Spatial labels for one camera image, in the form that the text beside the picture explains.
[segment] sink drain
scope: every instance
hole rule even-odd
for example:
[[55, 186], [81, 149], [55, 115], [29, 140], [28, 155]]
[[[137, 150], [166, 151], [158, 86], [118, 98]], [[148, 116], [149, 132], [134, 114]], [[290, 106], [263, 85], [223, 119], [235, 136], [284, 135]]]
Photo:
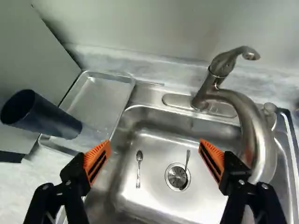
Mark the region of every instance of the sink drain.
[[172, 163], [165, 171], [165, 180], [172, 190], [182, 191], [186, 190], [191, 182], [191, 175], [189, 170], [185, 172], [185, 165], [181, 163]]

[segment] baking tray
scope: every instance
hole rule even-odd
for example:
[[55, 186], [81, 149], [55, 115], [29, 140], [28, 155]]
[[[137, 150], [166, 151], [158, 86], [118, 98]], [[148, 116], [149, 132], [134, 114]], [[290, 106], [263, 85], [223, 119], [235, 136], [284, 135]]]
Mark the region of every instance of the baking tray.
[[84, 71], [59, 105], [59, 108], [82, 121], [81, 134], [73, 140], [41, 134], [39, 144], [67, 154], [76, 154], [111, 139], [134, 85], [135, 80], [126, 73]]

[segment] stainless steel sink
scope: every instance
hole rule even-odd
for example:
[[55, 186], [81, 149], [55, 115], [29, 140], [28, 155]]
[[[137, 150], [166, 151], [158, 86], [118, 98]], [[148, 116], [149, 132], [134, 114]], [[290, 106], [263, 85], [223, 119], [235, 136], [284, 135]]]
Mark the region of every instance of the stainless steel sink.
[[[162, 97], [167, 93], [186, 94], [157, 85], [136, 85], [111, 139], [113, 154], [85, 200], [91, 224], [219, 223], [227, 197], [221, 194], [198, 154], [199, 138], [240, 155], [238, 118], [165, 106]], [[279, 109], [277, 116], [274, 132], [279, 146], [278, 165], [270, 184], [276, 190], [287, 222], [295, 224], [299, 223], [295, 179], [298, 147], [288, 111]], [[177, 190], [167, 183], [165, 172], [174, 163], [185, 165], [187, 149], [191, 151], [190, 183]], [[143, 152], [139, 189], [138, 150]], [[243, 220], [253, 223], [249, 210]]]

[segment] wall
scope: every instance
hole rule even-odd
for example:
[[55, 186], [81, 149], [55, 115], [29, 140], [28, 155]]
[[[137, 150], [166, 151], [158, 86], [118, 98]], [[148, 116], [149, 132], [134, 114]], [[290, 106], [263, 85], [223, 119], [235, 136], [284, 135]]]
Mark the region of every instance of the wall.
[[32, 0], [32, 4], [62, 43], [206, 61], [246, 44], [262, 56], [254, 66], [295, 73], [299, 69], [299, 2], [294, 0]]
[[[81, 72], [77, 64], [26, 1], [0, 1], [0, 30], [0, 109], [21, 89], [58, 105]], [[0, 122], [0, 151], [26, 154], [38, 135]]]

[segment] gray countertop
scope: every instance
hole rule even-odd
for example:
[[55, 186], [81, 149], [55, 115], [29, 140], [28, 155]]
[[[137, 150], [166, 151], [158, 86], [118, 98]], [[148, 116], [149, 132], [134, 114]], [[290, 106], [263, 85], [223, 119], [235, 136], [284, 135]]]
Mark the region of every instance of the gray countertop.
[[[136, 79], [159, 83], [174, 88], [196, 91], [205, 76], [206, 64], [170, 60], [156, 56], [144, 58], [139, 54], [128, 56], [120, 51], [105, 54], [90, 53], [88, 49], [68, 46], [83, 69], [100, 72], [126, 72]], [[294, 109], [299, 96], [299, 76], [236, 68], [223, 87], [240, 91], [257, 103], [273, 102], [279, 107]], [[294, 120], [296, 135], [299, 134]], [[20, 164], [0, 163], [0, 222], [22, 223], [35, 189], [46, 182], [60, 183], [60, 170], [71, 156], [35, 144], [32, 152]]]
[[61, 182], [60, 170], [71, 156], [38, 146], [22, 163], [0, 163], [0, 223], [23, 223], [35, 189]]

